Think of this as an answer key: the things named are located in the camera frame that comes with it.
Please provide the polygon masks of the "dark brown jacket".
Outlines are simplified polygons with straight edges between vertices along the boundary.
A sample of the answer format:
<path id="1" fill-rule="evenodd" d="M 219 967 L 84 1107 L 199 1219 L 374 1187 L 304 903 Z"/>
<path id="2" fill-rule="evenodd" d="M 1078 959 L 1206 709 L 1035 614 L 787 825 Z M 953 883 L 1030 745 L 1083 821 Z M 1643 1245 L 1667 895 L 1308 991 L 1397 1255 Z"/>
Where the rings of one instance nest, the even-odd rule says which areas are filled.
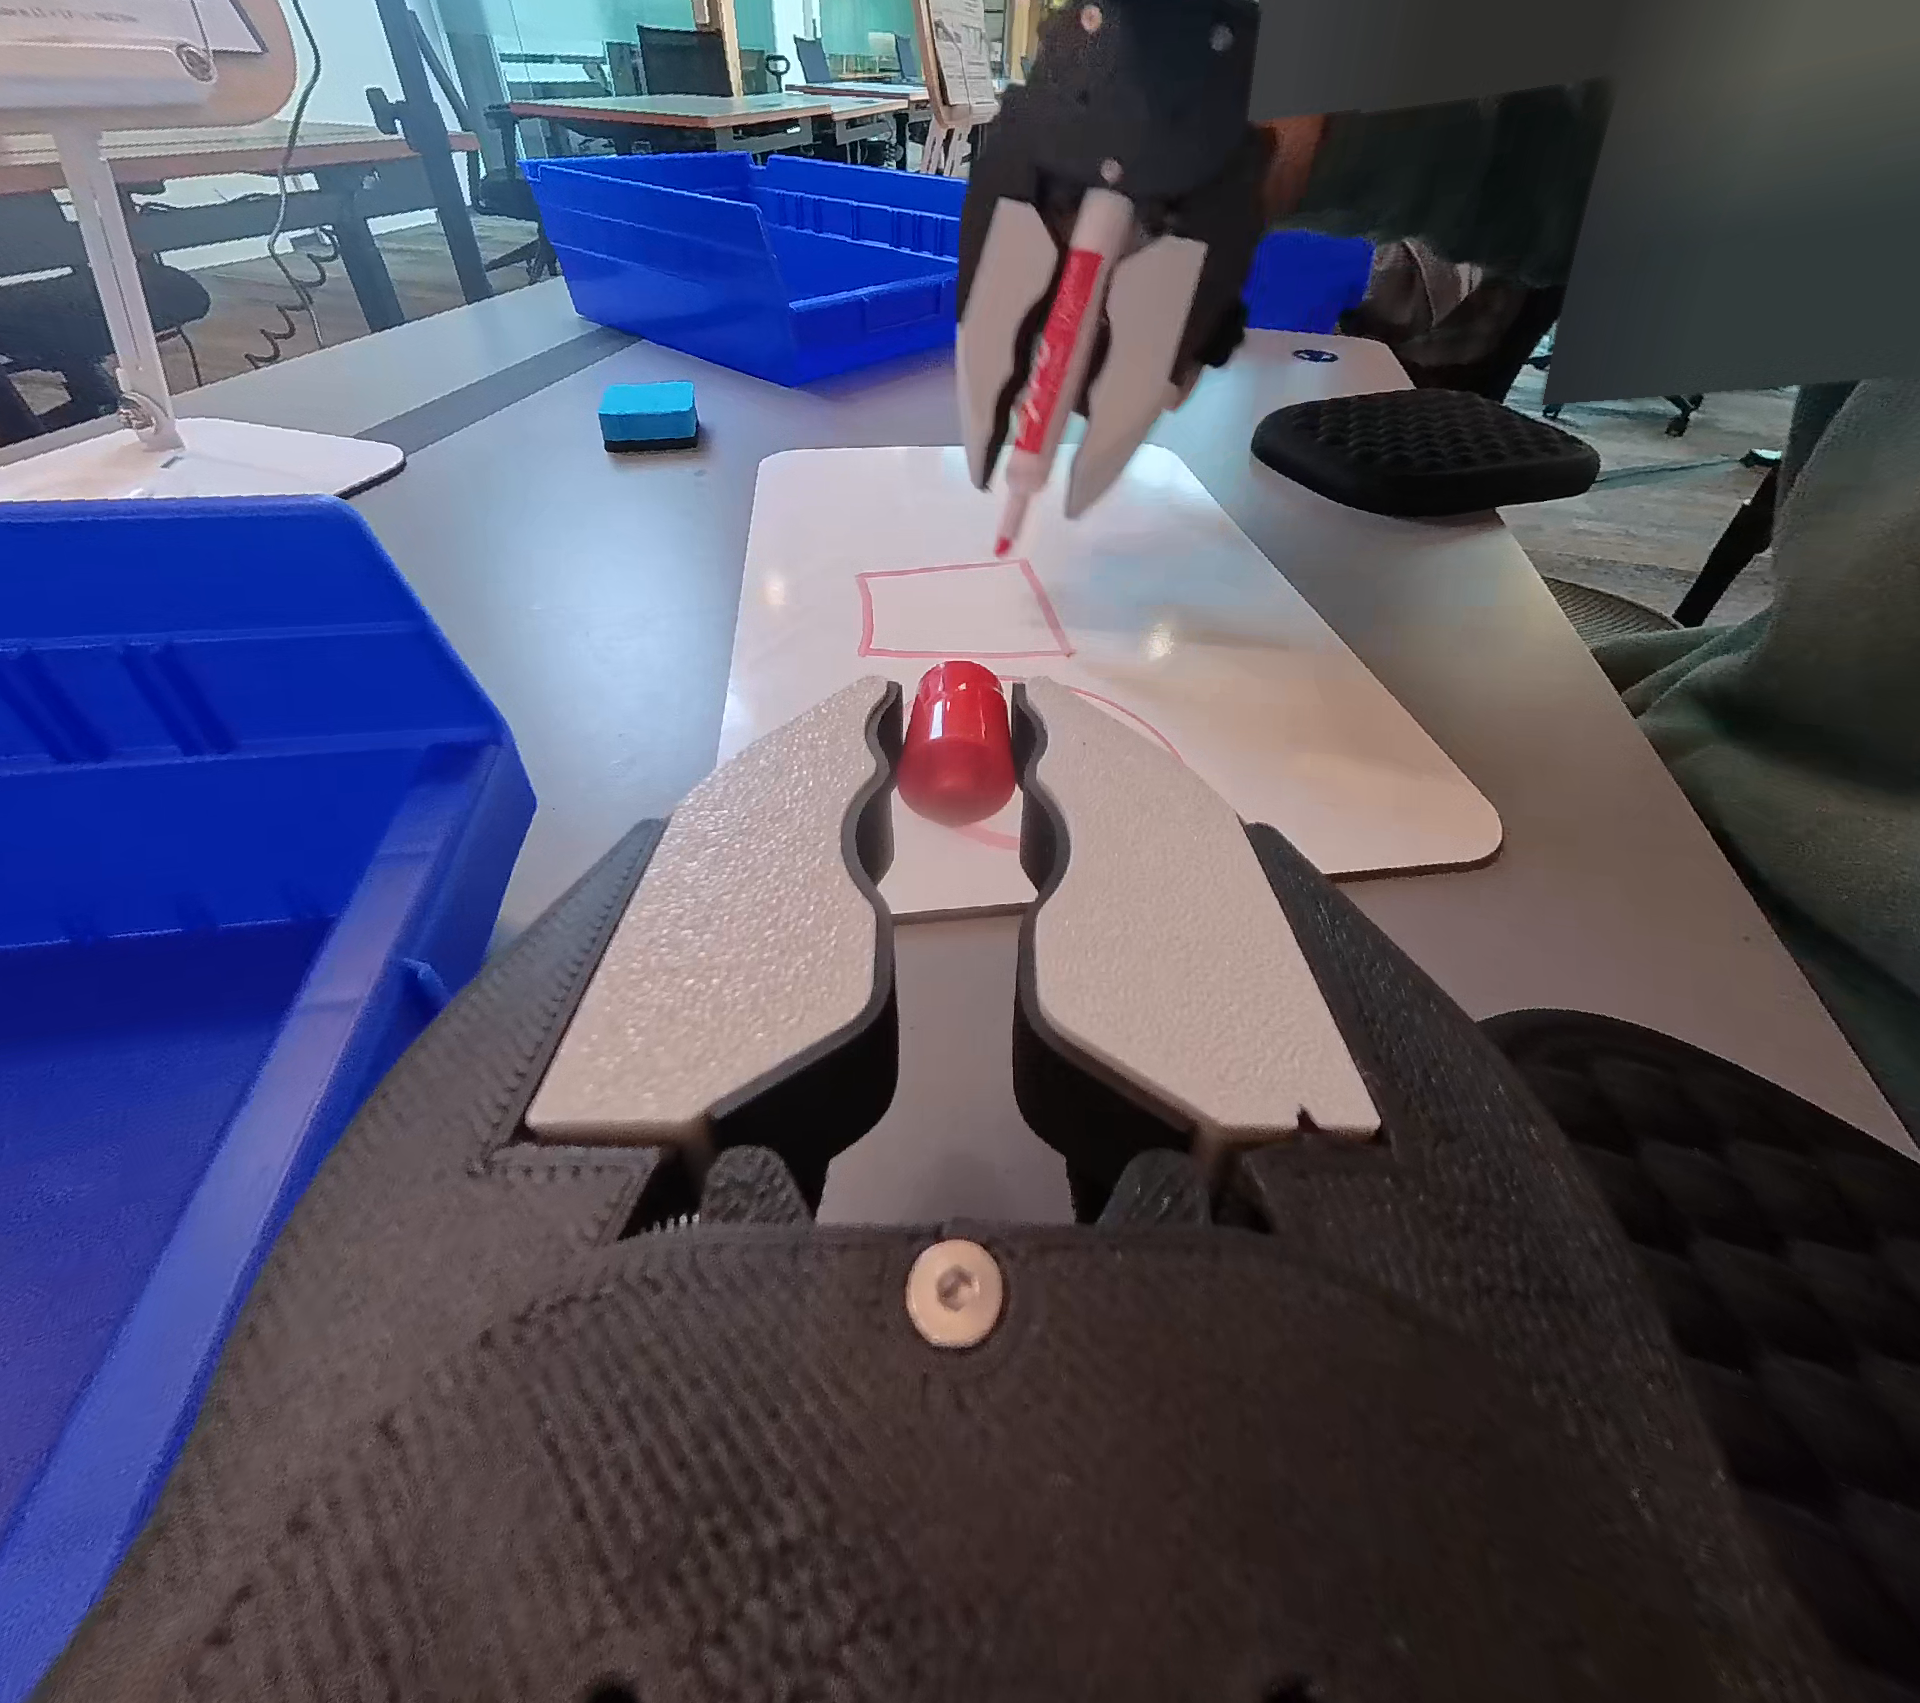
<path id="1" fill-rule="evenodd" d="M 1554 328 L 1566 290 L 1457 266 L 1414 240 L 1372 252 L 1363 298 L 1337 332 L 1393 352 L 1416 390 L 1503 404 Z"/>

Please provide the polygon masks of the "blue plastic bin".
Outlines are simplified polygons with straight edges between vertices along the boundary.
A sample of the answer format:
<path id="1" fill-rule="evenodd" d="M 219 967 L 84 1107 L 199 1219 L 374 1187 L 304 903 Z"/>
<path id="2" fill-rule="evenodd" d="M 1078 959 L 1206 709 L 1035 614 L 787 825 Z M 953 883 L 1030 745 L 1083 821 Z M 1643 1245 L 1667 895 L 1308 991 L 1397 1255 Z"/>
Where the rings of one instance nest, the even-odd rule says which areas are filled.
<path id="1" fill-rule="evenodd" d="M 1359 238 L 1275 230 L 1243 292 L 1249 330 L 1333 336 L 1370 290 L 1377 248 Z"/>
<path id="2" fill-rule="evenodd" d="M 785 388 L 953 346 L 962 180 L 746 154 L 525 176 L 589 324 Z"/>
<path id="3" fill-rule="evenodd" d="M 3 1695 L 148 1519 L 537 797 L 353 506 L 3 512 Z"/>

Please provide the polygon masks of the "black tape strip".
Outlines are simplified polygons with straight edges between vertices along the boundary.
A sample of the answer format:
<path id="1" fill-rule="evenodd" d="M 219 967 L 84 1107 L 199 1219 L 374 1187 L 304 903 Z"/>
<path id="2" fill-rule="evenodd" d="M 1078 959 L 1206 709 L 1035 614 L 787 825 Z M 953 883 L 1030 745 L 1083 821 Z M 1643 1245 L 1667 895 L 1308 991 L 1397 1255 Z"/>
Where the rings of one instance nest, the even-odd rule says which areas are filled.
<path id="1" fill-rule="evenodd" d="M 523 362 L 488 372 L 460 390 L 374 424 L 360 434 L 360 440 L 392 446 L 411 458 L 539 396 L 568 376 L 626 352 L 634 342 L 632 336 L 611 328 L 568 338 Z"/>

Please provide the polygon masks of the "person's green sweatshirt torso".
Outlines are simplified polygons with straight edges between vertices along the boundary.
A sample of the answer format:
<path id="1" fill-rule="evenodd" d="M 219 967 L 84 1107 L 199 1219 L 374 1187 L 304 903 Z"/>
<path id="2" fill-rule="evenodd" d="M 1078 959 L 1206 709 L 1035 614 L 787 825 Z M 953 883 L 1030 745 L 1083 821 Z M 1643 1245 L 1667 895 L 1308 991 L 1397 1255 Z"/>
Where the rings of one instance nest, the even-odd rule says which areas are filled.
<path id="1" fill-rule="evenodd" d="M 1594 658 L 1910 1131 L 1919 1111 L 1919 384 L 1798 392 L 1773 600 Z"/>

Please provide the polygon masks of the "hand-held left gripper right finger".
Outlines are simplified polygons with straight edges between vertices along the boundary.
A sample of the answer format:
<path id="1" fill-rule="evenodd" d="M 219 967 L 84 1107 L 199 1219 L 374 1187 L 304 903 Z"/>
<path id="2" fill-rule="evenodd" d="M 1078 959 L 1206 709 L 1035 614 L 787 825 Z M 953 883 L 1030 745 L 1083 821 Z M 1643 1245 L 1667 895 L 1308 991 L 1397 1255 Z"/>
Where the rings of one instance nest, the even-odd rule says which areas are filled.
<path id="1" fill-rule="evenodd" d="M 1249 827 L 1177 755 L 1049 677 L 1022 747 L 1020 1029 L 1220 1161 L 1383 1119 Z"/>

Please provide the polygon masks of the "grey mesh office chair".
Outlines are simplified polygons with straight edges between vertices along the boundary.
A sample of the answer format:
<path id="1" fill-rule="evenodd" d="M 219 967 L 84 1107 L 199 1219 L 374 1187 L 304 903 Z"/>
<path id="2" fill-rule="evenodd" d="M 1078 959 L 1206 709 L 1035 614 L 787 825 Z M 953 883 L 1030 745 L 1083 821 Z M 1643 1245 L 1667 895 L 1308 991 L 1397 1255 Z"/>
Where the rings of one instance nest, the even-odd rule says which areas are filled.
<path id="1" fill-rule="evenodd" d="M 1679 630 L 1669 614 L 1641 606 L 1621 594 L 1550 576 L 1542 576 L 1542 582 L 1566 622 L 1591 650 L 1608 642 Z"/>

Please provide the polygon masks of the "person's right hand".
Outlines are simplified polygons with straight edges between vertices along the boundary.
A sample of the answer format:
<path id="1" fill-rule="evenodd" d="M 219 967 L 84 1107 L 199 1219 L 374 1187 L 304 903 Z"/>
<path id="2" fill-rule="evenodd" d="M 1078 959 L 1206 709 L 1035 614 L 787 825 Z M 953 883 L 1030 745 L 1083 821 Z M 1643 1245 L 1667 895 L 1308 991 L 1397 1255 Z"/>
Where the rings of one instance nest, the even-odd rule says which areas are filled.
<path id="1" fill-rule="evenodd" d="M 1314 164 L 1331 122 L 1327 114 L 1311 114 L 1259 126 L 1264 148 L 1260 182 L 1262 228 L 1283 228 L 1293 220 L 1312 180 Z"/>

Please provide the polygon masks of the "black office chair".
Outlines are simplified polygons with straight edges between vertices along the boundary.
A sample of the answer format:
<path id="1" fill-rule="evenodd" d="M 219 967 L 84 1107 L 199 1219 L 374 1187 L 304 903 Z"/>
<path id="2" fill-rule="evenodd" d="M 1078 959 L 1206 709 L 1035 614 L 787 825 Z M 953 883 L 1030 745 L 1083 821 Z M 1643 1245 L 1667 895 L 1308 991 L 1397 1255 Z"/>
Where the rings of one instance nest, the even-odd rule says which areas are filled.
<path id="1" fill-rule="evenodd" d="M 57 196 L 4 198 L 3 406 L 7 446 L 37 438 L 47 424 L 14 386 L 14 372 L 61 378 L 70 422 L 113 416 L 122 400 L 117 346 L 103 300 L 84 266 L 55 270 L 25 248 L 69 224 Z"/>

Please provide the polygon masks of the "blue foam eraser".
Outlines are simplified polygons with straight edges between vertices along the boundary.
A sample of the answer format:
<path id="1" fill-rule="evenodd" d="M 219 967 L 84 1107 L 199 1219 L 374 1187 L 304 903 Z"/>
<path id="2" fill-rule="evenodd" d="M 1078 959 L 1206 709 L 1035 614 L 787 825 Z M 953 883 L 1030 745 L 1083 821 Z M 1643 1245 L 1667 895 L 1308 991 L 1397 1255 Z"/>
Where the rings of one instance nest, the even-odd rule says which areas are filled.
<path id="1" fill-rule="evenodd" d="M 684 378 L 621 382 L 597 404 L 603 446 L 611 454 L 670 454 L 702 442 L 694 384 Z"/>

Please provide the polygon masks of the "red marker cap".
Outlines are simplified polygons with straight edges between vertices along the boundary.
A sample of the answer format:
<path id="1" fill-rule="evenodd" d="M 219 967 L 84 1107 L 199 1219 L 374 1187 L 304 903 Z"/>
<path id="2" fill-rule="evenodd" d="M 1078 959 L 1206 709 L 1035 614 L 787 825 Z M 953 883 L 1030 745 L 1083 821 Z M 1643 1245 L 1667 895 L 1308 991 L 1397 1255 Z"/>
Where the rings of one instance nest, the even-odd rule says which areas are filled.
<path id="1" fill-rule="evenodd" d="M 1018 791 L 1000 679 L 980 662 L 942 660 L 906 713 L 896 789 L 911 811 L 949 829 L 983 825 Z"/>

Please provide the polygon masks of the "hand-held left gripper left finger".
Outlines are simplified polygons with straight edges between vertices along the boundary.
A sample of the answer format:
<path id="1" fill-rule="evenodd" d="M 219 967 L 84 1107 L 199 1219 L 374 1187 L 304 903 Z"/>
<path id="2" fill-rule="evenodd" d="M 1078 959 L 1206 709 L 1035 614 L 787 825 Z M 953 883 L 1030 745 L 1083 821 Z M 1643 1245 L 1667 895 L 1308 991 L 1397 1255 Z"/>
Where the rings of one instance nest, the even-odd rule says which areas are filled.
<path id="1" fill-rule="evenodd" d="M 720 763 L 667 821 L 561 1035 L 532 1139 L 839 1155 L 900 1071 L 903 691 L 868 675 Z"/>

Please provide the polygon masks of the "white whiteboard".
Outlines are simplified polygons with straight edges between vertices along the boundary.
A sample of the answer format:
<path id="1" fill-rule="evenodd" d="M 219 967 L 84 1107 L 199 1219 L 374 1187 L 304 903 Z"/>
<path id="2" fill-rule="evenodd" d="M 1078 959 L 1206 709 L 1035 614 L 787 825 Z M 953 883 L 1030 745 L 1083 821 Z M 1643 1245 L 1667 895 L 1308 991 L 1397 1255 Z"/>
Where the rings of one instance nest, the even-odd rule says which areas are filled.
<path id="1" fill-rule="evenodd" d="M 1062 452 L 1020 542 L 956 446 L 790 450 L 756 474 L 718 757 L 946 660 L 1062 681 L 1333 879 L 1472 869 L 1500 815 L 1172 450 L 1085 518 Z"/>

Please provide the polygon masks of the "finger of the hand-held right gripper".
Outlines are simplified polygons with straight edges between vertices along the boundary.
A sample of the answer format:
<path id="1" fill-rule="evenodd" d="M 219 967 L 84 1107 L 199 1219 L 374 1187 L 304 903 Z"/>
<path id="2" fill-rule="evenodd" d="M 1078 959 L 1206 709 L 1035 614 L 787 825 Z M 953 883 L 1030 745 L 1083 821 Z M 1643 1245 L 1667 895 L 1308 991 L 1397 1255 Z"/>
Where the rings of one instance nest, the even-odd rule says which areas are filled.
<path id="1" fill-rule="evenodd" d="M 1005 480 L 1014 410 L 1054 296 L 1062 254 L 1030 202 L 1000 200 L 958 316 L 956 390 L 973 486 Z"/>
<path id="2" fill-rule="evenodd" d="M 1169 408 L 1206 260 L 1205 242 L 1164 234 L 1116 264 L 1104 306 L 1109 348 L 1068 472 L 1068 518 L 1087 516 L 1116 486 Z"/>

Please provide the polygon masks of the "red dry erase marker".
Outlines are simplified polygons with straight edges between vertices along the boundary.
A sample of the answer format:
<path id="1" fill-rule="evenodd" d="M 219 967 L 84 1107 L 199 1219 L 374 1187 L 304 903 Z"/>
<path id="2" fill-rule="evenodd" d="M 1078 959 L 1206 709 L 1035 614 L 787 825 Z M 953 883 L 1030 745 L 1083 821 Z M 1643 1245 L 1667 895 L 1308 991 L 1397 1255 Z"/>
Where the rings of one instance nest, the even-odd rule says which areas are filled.
<path id="1" fill-rule="evenodd" d="M 1078 204 L 1060 282 L 1014 410 L 1014 436 L 1005 456 L 1005 498 L 993 540 L 996 562 L 1014 554 L 1033 504 L 1051 480 L 1074 398 L 1087 380 L 1110 278 L 1134 232 L 1134 208 L 1116 190 L 1092 188 Z"/>

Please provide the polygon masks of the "black stand pole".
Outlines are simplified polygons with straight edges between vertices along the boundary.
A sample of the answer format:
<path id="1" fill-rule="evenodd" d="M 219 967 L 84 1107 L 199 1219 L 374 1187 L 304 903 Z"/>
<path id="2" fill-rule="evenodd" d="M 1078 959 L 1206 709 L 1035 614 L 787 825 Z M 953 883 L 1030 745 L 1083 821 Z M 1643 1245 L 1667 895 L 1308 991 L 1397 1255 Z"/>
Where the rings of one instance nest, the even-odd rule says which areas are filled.
<path id="1" fill-rule="evenodd" d="M 396 74 L 396 126 L 420 156 L 455 276 L 468 304 L 492 298 L 492 280 L 468 210 L 445 112 L 434 96 L 411 0 L 373 0 Z"/>

